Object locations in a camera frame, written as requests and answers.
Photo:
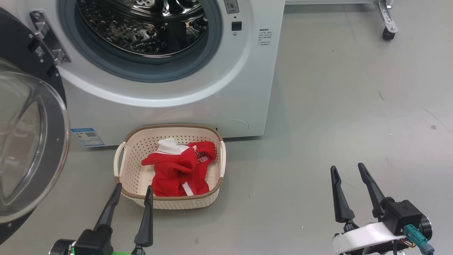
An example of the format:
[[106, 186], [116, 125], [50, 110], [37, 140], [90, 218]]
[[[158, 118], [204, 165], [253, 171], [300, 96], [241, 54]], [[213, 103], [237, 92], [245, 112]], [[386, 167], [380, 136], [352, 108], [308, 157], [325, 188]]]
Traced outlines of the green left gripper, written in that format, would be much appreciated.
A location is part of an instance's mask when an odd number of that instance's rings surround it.
[[[103, 212], [101, 213], [95, 227], [94, 231], [97, 231], [100, 227], [111, 226], [112, 218], [114, 215], [115, 207], [118, 205], [120, 200], [122, 190], [122, 184], [117, 183], [114, 187], [114, 190], [108, 199]], [[146, 252], [143, 247], [150, 247], [153, 245], [153, 189], [152, 186], [147, 187], [147, 192], [144, 199], [144, 213], [141, 220], [140, 228], [134, 243], [136, 246], [130, 252], [125, 251], [109, 251], [107, 255], [146, 255]]]

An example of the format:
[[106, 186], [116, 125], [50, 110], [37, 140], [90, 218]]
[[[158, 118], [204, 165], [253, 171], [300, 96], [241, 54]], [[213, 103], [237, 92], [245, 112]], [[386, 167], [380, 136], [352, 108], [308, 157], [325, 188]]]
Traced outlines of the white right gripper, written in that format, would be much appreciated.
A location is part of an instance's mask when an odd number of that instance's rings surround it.
[[[364, 163], [358, 163], [358, 170], [372, 201], [373, 217], [383, 217], [385, 210], [380, 204], [384, 199], [382, 191]], [[331, 181], [335, 220], [338, 223], [351, 223], [355, 214], [344, 195], [336, 166], [331, 167]], [[396, 244], [396, 254], [404, 255], [407, 249], [407, 245], [401, 242], [404, 238], [404, 235], [393, 234], [382, 222], [372, 223], [333, 237], [333, 250], [336, 255], [393, 255]]]

